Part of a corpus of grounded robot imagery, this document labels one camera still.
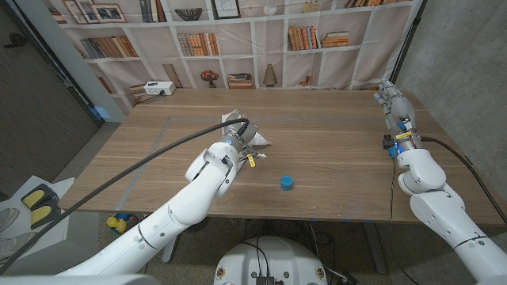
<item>black wire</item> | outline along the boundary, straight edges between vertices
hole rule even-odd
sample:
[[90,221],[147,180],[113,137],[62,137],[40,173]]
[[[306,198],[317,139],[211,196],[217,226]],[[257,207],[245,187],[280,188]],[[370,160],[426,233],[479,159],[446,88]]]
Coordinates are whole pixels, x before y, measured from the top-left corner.
[[253,246],[254,248],[256,248],[256,249],[257,249],[257,261],[259,261],[259,275],[260,275],[260,276],[262,276],[262,274],[261,274],[261,260],[260,260],[260,259],[258,259],[258,257],[259,257],[259,252],[261,252],[261,253],[262,253],[262,255],[264,256],[264,259],[266,260],[266,272],[267,272],[268,277],[269,277],[269,264],[268,264],[268,257],[266,257],[266,255],[264,254],[264,252],[262,251],[262,249],[260,249],[258,246],[252,245],[252,244],[250,244],[250,243],[248,243],[248,242],[245,242],[245,241],[243,241],[243,242],[242,242],[242,244],[249,245],[249,246]]
[[155,102],[155,101],[158,101],[157,99],[160,99],[162,97],[163,97],[163,95],[153,96],[153,97],[150,97],[147,99],[143,99],[143,100],[137,102],[137,104],[147,104],[147,103]]
[[259,238],[261,236],[257,236],[257,242],[255,243],[255,248],[257,249],[257,262],[259,263],[259,275],[262,276],[262,268],[261,268],[261,259],[259,258]]
[[408,273],[406,273],[405,269],[402,268],[402,266],[398,263],[398,260],[396,259],[395,254],[393,253],[393,244],[392,244],[392,226],[393,226],[393,199],[394,199],[394,189],[395,189],[395,180],[396,180],[396,160],[393,159],[393,181],[391,182],[391,211],[389,215],[389,251],[391,252],[391,257],[395,261],[396,265],[398,265],[398,268],[405,274],[405,276],[410,279],[414,284],[419,285],[419,283],[414,280]]
[[248,230],[248,219],[245,218],[245,234],[243,235],[243,239],[241,241],[246,240],[246,231]]
[[242,135],[243,132],[245,132],[245,129],[248,127],[248,124],[250,121],[247,118],[241,118],[236,120],[230,120],[226,121],[224,123],[219,123],[213,127],[209,127],[205,130],[198,131],[195,134],[189,135],[187,137],[184,137],[183,139],[180,139],[176,142],[171,143],[168,146],[164,146],[160,150],[155,151],[153,154],[150,154],[146,156],[145,158],[141,159],[134,165],[130,166],[126,170],[122,171],[121,173],[117,174],[115,177],[109,179],[107,182],[90,192],[88,195],[86,195],[84,198],[79,200],[77,203],[69,207],[66,211],[64,211],[61,215],[57,216],[55,219],[53,219],[52,222],[50,222],[46,227],[44,227],[42,230],[40,230],[35,236],[30,238],[22,247],[20,247],[8,260],[3,266],[0,267],[0,275],[5,273],[6,270],[16,261],[23,253],[25,253],[26,250],[28,250],[32,245],[34,245],[43,235],[45,235],[50,229],[52,229],[54,226],[56,226],[59,222],[62,222],[68,215],[72,214],[74,211],[76,211],[79,207],[81,207],[84,203],[90,201],[92,198],[94,198],[97,194],[104,191],[107,187],[111,186],[113,183],[117,182],[121,178],[127,176],[132,171],[138,169],[140,166],[145,165],[152,159],[156,158],[157,156],[164,154],[166,151],[173,149],[176,146],[179,146],[183,143],[188,142],[189,140],[198,138],[202,135],[206,135],[209,132],[212,132],[214,130],[218,130],[222,127],[226,127],[228,125],[237,124],[243,122],[244,124],[242,127],[239,128],[237,135]]
[[472,175],[474,175],[474,177],[477,180],[479,186],[481,186],[482,190],[484,191],[484,194],[486,194],[486,196],[490,200],[491,204],[493,205],[494,209],[497,210],[497,213],[500,215],[500,218],[507,225],[507,217],[505,217],[504,212],[498,206],[497,201],[494,200],[494,198],[492,197],[490,191],[488,190],[488,188],[482,182],[481,177],[477,174],[477,172],[475,172],[475,169],[472,167],[472,165],[470,165],[470,163],[464,157],[462,157],[460,154],[458,154],[457,151],[455,151],[454,149],[452,149],[452,147],[448,146],[445,142],[442,142],[442,141],[440,141],[438,139],[434,139],[432,137],[421,137],[421,141],[422,142],[434,142],[434,143],[438,143],[439,145],[445,147],[447,150],[449,150],[450,152],[452,152],[452,154],[454,154],[457,158],[459,158],[460,161],[468,168],[468,170],[470,170],[470,172],[472,173]]

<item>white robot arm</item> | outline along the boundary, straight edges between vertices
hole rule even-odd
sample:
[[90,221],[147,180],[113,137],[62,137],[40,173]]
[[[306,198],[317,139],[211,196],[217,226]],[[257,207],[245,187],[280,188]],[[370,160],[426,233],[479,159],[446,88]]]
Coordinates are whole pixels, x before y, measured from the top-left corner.
[[117,238],[97,255],[59,276],[104,276],[137,272],[158,251],[189,226],[208,215],[214,197],[221,197],[238,171],[239,154],[255,136],[253,123],[238,135],[240,123],[226,128],[224,136],[204,150],[190,165],[191,181],[139,225]]
[[467,215],[463,200],[446,183],[445,172],[423,148],[412,104],[385,78],[379,88],[383,93],[375,99],[387,116],[387,128],[395,132],[389,154],[400,168],[408,169],[398,183],[411,196],[412,212],[456,251],[478,282],[507,276],[507,254]]

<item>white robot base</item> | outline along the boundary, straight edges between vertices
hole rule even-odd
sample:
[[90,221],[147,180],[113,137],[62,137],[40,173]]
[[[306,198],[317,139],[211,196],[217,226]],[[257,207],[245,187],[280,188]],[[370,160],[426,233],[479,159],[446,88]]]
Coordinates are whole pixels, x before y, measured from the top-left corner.
[[[233,284],[294,284],[326,285],[322,262],[307,248],[284,237],[260,237],[245,241],[231,249],[218,263],[215,285]],[[267,276],[266,259],[269,276]]]

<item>gray wall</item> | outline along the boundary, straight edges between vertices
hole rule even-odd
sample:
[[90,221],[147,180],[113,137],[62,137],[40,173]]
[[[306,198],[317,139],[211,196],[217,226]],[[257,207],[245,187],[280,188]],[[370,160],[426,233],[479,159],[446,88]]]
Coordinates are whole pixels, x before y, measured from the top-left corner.
[[[12,0],[7,2],[14,10],[17,10]],[[37,32],[44,38],[72,78],[92,101],[95,109],[104,120],[106,122],[123,122],[125,114],[98,81],[88,64],[82,60],[67,34],[59,27],[42,1],[16,0],[16,3],[36,26]]]
[[507,1],[428,0],[396,84],[507,200]]

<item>printed backdrop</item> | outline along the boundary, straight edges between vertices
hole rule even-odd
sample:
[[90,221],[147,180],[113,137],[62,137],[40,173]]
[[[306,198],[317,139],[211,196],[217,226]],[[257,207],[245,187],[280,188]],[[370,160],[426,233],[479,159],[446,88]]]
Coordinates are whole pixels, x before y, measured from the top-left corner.
[[[172,80],[183,88],[209,88],[200,76],[206,70],[218,75],[214,81],[218,88],[266,88],[266,75],[275,88],[376,86],[391,74],[422,0],[366,0],[350,8],[345,6],[359,5],[361,0],[239,0],[239,17],[218,20],[214,6],[222,2],[233,6],[217,13],[230,17],[238,14],[236,1],[45,2],[54,8],[55,19],[59,17],[60,27],[92,71],[128,112],[135,105],[132,86]],[[198,21],[184,21],[176,12],[182,9],[202,12]],[[293,50],[297,44],[292,39],[301,40],[289,35],[293,27],[310,33],[310,45],[302,42],[308,49],[299,45]],[[273,69],[266,72],[269,64]]]

